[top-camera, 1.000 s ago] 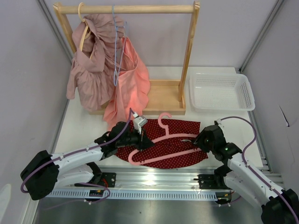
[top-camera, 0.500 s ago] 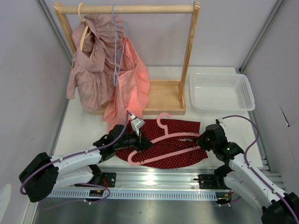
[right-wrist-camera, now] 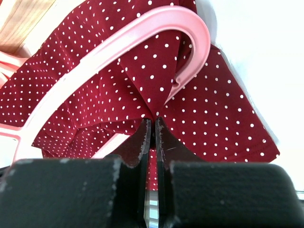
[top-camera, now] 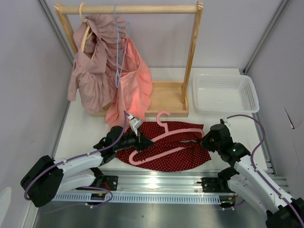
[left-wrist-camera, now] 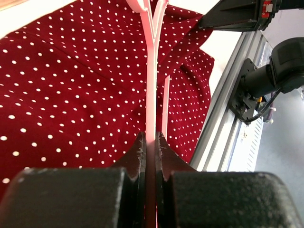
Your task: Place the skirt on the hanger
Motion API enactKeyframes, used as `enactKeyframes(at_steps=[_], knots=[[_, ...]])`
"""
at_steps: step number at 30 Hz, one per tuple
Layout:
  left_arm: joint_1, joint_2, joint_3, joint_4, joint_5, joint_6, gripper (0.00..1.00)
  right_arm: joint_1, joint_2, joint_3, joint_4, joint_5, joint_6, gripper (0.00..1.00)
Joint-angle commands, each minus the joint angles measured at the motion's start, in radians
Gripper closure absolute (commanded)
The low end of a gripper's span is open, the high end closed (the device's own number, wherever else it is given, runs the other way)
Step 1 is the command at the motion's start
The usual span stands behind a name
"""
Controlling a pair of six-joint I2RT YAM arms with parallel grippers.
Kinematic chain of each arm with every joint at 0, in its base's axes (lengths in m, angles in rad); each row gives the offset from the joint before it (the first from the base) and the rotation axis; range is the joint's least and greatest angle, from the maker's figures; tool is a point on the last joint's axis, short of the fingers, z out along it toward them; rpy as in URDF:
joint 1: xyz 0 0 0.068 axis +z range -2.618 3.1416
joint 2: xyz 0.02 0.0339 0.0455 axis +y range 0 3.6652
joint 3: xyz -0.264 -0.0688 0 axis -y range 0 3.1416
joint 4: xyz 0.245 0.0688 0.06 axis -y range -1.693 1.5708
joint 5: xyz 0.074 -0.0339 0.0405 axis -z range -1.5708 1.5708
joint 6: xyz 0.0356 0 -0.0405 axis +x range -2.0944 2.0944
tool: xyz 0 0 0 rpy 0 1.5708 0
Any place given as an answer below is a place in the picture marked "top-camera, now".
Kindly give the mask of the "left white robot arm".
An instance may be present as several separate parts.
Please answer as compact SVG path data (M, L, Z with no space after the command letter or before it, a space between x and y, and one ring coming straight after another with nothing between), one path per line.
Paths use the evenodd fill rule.
M76 188L98 190L103 185L99 167L109 163L117 152L129 148L142 151L152 146L154 142L142 131L125 133L123 127L114 126L86 153L61 159L48 155L39 158L20 182L24 198L40 208L61 192Z

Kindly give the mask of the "red polka dot skirt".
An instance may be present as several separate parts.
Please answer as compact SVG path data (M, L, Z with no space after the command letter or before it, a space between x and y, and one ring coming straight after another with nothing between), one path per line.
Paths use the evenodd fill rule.
M126 164L154 171L190 170L211 160L208 150L195 142L200 138L200 132L177 133L138 153L134 153L134 148L118 151L116 157Z

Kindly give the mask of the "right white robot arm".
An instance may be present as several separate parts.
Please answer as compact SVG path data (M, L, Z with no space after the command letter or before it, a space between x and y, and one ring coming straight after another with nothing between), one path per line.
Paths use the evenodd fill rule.
M212 126L197 143L210 152L217 152L229 164L218 173L217 187L224 192L231 190L265 215L268 228L304 226L303 199L295 199L260 169L253 153L243 144L233 142L225 124Z

